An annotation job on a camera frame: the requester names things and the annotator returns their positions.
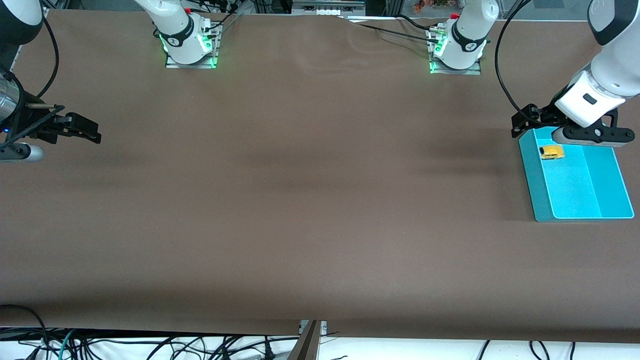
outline brown table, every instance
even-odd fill
[[[640,220],[534,221],[493,45],[482,76],[431,75],[420,42],[246,16],[218,69],[176,70],[144,13],[50,20],[44,99],[103,140],[1,167],[1,302],[55,327],[640,340]],[[584,22],[516,22],[503,45],[522,106],[599,49]],[[43,31],[15,71],[37,92],[51,66]],[[636,201],[640,143],[617,154]]]

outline blue plastic tray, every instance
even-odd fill
[[[562,145],[564,158],[542,160],[540,147],[555,145],[555,127],[520,138],[531,203],[539,222],[595,222],[634,217],[618,160],[610,147]]]

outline silver cylinder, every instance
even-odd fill
[[[20,102],[20,89],[15,81],[0,76],[0,121],[8,118]]]

